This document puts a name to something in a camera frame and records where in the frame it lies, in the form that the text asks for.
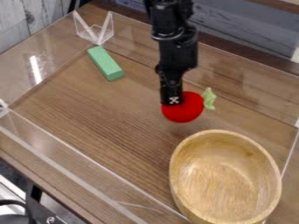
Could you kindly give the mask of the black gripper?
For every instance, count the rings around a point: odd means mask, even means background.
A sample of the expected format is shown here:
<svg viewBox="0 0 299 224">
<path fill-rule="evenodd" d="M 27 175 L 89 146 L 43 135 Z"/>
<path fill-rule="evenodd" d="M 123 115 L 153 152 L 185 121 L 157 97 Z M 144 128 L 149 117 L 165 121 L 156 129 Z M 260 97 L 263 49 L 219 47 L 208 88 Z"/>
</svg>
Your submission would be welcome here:
<svg viewBox="0 0 299 224">
<path fill-rule="evenodd" d="M 151 38 L 159 43 L 155 71 L 163 105 L 183 102 L 183 73 L 197 66 L 197 31 L 189 23 L 192 6 L 192 0 L 144 0 Z"/>
</svg>

